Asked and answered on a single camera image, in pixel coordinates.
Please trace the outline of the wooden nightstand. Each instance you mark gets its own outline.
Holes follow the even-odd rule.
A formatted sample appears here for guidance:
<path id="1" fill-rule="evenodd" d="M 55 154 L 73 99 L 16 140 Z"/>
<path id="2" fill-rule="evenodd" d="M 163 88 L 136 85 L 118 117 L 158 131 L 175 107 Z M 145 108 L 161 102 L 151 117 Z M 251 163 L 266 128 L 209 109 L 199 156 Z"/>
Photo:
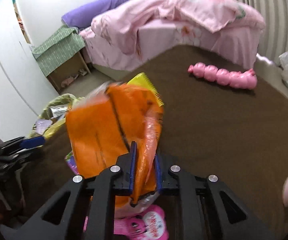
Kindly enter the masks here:
<path id="1" fill-rule="evenodd" d="M 55 90 L 61 92 L 64 88 L 61 87 L 61 82 L 65 80 L 68 76 L 80 77 L 82 76 L 78 71 L 83 68 L 90 73 L 90 70 L 83 59 L 83 56 L 80 52 L 76 53 L 72 58 L 65 61 L 55 70 L 53 70 L 48 76 L 47 79 L 53 85 Z"/>

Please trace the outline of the purple pillow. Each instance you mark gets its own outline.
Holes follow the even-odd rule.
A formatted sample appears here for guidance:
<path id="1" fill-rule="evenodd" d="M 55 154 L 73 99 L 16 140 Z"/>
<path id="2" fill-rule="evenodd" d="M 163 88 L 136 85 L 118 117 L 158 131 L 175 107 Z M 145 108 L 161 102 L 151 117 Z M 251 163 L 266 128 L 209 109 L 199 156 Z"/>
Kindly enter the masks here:
<path id="1" fill-rule="evenodd" d="M 73 9 L 62 16 L 68 27 L 85 29 L 91 25 L 93 18 L 106 11 L 115 9 L 128 0 L 96 0 Z"/>

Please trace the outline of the pink cartoon blister pack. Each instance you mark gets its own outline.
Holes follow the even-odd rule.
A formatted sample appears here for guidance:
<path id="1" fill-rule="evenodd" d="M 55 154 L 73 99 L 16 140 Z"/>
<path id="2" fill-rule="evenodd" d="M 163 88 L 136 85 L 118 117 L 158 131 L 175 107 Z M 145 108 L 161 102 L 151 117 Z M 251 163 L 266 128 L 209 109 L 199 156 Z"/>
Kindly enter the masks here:
<path id="1" fill-rule="evenodd" d="M 158 205 L 115 209 L 114 234 L 128 239 L 168 239 L 164 210 Z"/>

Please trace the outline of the pink floral duvet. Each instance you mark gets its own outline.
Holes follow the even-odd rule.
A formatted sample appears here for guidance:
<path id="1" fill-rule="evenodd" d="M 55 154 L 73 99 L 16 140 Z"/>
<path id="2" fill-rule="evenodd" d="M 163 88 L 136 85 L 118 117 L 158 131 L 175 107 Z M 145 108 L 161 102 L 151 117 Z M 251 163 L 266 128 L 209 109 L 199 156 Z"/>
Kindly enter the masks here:
<path id="1" fill-rule="evenodd" d="M 137 49 L 137 31 L 151 19 L 184 21 L 210 33 L 225 27 L 247 26 L 263 30 L 263 16 L 237 0 L 130 0 L 93 18 L 92 31 L 119 47 L 126 55 Z"/>

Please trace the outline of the clear lilac plastic tray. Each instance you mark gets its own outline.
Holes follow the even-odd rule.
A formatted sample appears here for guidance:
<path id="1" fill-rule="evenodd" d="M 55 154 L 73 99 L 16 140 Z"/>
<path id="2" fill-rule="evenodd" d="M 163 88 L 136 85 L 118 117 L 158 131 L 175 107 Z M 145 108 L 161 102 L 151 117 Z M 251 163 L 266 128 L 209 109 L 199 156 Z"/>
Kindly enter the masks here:
<path id="1" fill-rule="evenodd" d="M 52 125 L 52 120 L 38 119 L 35 125 L 36 125 L 36 133 L 43 135 L 44 132 Z"/>

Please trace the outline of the yellow trash bag bin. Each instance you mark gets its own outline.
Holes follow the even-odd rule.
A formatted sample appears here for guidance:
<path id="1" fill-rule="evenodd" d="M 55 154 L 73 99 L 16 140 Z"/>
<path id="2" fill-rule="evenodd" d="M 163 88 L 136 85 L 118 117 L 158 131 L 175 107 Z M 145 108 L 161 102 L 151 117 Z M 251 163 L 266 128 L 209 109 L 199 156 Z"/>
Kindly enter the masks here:
<path id="1" fill-rule="evenodd" d="M 43 109 L 42 113 L 38 116 L 38 119 L 50 119 L 52 120 L 52 125 L 44 132 L 43 135 L 40 135 L 36 133 L 36 125 L 34 124 L 28 138 L 43 136 L 46 140 L 50 139 L 60 128 L 65 125 L 66 113 L 72 109 L 73 105 L 79 102 L 79 100 L 81 100 L 81 98 L 75 97 L 73 94 L 66 93 L 50 101 Z"/>

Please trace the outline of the pink slipper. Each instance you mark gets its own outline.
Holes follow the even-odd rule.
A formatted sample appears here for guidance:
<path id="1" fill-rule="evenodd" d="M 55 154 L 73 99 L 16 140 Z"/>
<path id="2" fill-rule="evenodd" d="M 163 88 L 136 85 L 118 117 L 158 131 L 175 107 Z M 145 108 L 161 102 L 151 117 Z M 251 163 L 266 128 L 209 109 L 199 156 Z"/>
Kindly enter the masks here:
<path id="1" fill-rule="evenodd" d="M 75 78 L 72 76 L 68 76 L 65 80 L 61 82 L 61 87 L 62 88 L 68 87 L 70 84 L 73 83 L 73 81 L 75 81 Z"/>

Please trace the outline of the orange snack bag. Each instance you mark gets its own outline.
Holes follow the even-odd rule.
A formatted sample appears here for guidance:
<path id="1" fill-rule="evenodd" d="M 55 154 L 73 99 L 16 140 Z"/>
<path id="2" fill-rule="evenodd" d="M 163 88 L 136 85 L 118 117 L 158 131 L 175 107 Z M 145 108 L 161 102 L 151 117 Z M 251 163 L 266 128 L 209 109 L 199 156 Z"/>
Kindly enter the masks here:
<path id="1" fill-rule="evenodd" d="M 144 211 L 158 197 L 154 158 L 162 121 L 163 107 L 155 94 L 129 83 L 104 85 L 66 114 L 77 170 L 84 178 L 115 165 L 133 141 L 137 144 L 134 189 L 129 197 L 116 197 L 117 218 Z"/>

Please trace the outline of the pink floral bed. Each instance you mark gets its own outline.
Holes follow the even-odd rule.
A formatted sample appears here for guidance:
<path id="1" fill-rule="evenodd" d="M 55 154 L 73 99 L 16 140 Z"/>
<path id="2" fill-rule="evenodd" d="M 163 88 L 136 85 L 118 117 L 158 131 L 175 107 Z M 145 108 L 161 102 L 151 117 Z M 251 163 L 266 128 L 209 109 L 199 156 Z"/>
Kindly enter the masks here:
<path id="1" fill-rule="evenodd" d="M 81 31 L 88 57 L 93 64 L 116 71 L 131 72 L 157 55 L 178 46 L 190 45 L 211 51 L 242 66 L 253 67 L 256 58 L 251 57 L 258 48 L 263 30 L 247 26 L 225 27 L 210 33 L 200 25 L 184 21 L 151 19 L 137 31 L 137 49 L 126 55 L 119 47 L 96 35 L 91 25 Z"/>

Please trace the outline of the green checked cloth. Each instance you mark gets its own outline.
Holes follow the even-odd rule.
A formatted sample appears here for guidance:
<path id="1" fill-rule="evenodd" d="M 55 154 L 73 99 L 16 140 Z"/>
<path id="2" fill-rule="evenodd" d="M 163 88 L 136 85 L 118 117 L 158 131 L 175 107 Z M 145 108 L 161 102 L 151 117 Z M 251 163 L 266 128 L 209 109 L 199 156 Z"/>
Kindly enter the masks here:
<path id="1" fill-rule="evenodd" d="M 78 34 L 78 29 L 62 25 L 40 46 L 32 46 L 31 52 L 47 77 L 84 47 L 85 42 Z"/>

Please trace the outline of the yellow red snack bag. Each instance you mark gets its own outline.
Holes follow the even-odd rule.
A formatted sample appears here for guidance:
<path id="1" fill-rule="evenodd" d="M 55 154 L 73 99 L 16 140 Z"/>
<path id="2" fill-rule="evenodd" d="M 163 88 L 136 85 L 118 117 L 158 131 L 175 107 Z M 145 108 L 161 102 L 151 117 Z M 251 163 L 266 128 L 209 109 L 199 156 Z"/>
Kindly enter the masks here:
<path id="1" fill-rule="evenodd" d="M 158 103 L 158 106 L 161 107 L 164 105 L 164 102 L 162 101 L 157 89 L 155 88 L 155 86 L 150 81 L 149 77 L 147 77 L 147 75 L 144 72 L 137 74 L 130 81 L 128 81 L 127 84 L 139 86 L 141 88 L 150 90 L 154 94 L 156 101 Z"/>

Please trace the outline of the white sneaker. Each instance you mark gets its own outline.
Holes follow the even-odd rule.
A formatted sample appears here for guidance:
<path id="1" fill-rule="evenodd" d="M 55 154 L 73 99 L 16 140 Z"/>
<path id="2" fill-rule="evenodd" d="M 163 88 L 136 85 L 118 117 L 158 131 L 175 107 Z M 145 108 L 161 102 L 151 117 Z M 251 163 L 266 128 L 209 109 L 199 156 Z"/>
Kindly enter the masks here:
<path id="1" fill-rule="evenodd" d="M 81 68 L 79 71 L 78 71 L 82 76 L 85 76 L 85 75 L 87 75 L 87 71 L 86 70 L 84 70 L 83 68 Z"/>

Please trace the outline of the colourful cartoon snack bag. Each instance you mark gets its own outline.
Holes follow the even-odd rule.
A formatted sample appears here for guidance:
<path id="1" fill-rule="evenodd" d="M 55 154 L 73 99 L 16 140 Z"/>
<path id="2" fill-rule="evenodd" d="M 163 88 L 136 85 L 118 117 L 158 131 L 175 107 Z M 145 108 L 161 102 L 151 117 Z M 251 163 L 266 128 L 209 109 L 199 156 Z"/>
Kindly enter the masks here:
<path id="1" fill-rule="evenodd" d="M 66 164 L 68 165 L 68 167 L 72 170 L 72 172 L 75 175 L 79 174 L 72 151 L 65 156 L 64 160 L 65 160 Z"/>

